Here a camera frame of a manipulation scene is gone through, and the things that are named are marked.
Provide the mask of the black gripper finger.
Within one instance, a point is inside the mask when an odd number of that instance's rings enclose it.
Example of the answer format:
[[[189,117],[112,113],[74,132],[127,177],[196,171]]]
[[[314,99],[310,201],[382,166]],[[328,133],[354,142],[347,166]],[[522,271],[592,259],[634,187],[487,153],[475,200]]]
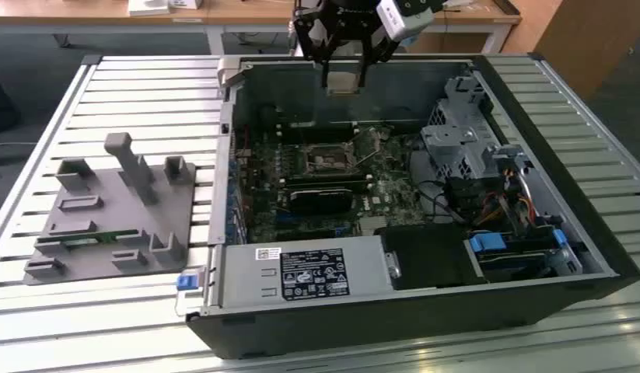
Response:
[[[368,66],[389,61],[398,47],[398,42],[391,40],[383,26],[356,26],[355,39],[360,42],[362,47],[356,86],[363,87]]]
[[[332,53],[339,44],[336,31],[335,9],[295,9],[291,24],[298,39],[303,58],[322,66],[320,87],[327,87],[328,64]],[[316,23],[324,30],[324,37],[311,38],[311,31]]]

